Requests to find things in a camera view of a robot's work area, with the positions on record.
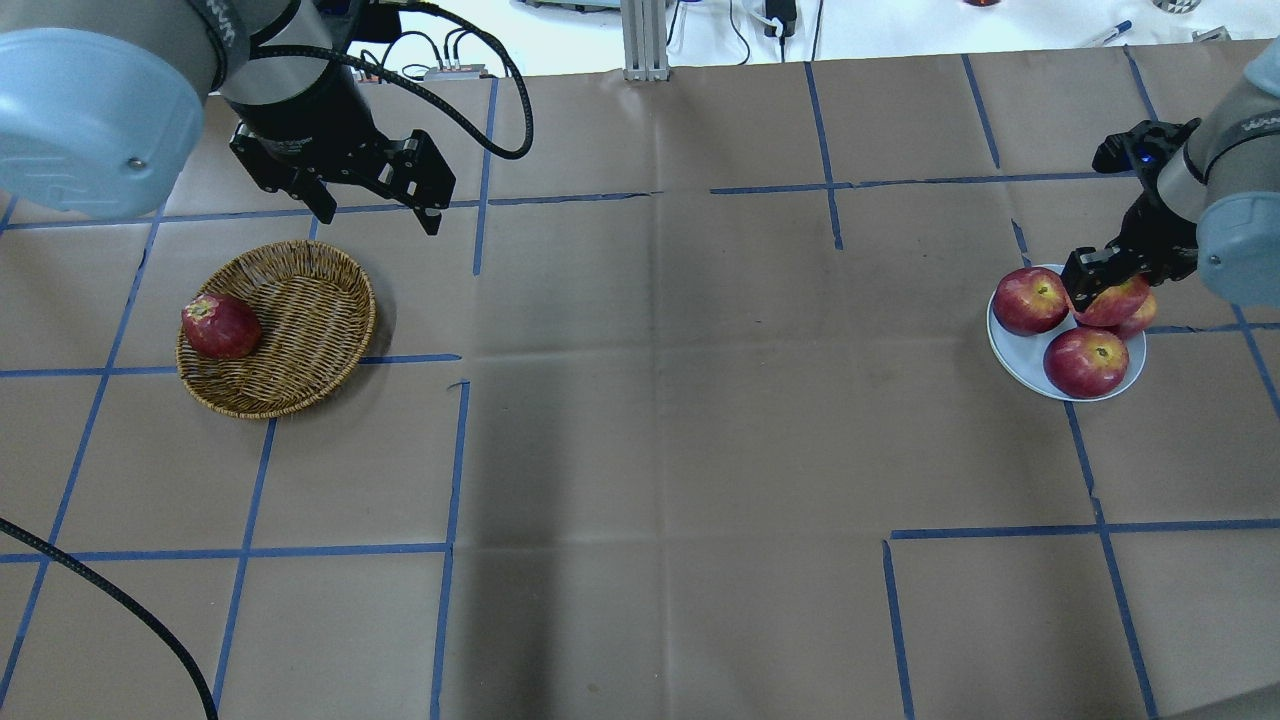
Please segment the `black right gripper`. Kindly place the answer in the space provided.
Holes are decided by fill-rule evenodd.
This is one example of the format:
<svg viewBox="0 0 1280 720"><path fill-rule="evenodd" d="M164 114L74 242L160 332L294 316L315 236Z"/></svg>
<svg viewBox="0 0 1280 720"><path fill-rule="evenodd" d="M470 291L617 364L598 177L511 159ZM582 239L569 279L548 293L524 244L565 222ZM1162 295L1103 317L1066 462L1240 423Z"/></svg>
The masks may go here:
<svg viewBox="0 0 1280 720"><path fill-rule="evenodd" d="M1110 135L1094 151L1093 170L1132 170L1140 182L1138 200L1125 213L1120 231L1106 249L1073 250L1060 273L1071 307L1085 310L1105 290L1135 275L1152 284L1183 281L1197 268L1196 224L1175 213L1158 190L1162 170L1183 159L1183 149L1201 126L1142 120Z"/></svg>

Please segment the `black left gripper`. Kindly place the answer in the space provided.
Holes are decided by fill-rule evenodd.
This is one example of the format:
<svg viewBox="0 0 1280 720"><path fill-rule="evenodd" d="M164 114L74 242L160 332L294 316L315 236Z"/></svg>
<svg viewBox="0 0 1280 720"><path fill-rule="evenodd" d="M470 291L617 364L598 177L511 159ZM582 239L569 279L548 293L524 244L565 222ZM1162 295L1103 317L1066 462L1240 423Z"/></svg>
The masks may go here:
<svg viewBox="0 0 1280 720"><path fill-rule="evenodd" d="M291 63L260 60L250 63L244 81L228 94L241 120L232 151L253 182L270 192L291 192L324 225L337 214L324 179L358 184L410 209L426 234L438 234L456 176L433 137L415 129L407 138L388 138L346 67L301 63L319 68L307 83L285 79L271 87L280 77L269 70ZM319 176L297 176L308 168Z"/></svg>

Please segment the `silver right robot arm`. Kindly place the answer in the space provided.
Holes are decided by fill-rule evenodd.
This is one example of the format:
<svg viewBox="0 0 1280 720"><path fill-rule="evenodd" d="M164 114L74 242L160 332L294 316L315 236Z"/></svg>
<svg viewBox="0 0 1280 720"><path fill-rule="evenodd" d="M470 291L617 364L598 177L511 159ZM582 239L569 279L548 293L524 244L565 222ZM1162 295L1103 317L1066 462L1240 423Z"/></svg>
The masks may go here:
<svg viewBox="0 0 1280 720"><path fill-rule="evenodd" d="M1279 301L1279 45L1271 42L1204 119L1143 120L1094 151L1101 174L1130 170L1140 196L1102 249L1071 251L1061 281L1079 313L1135 277L1198 274L1242 307Z"/></svg>

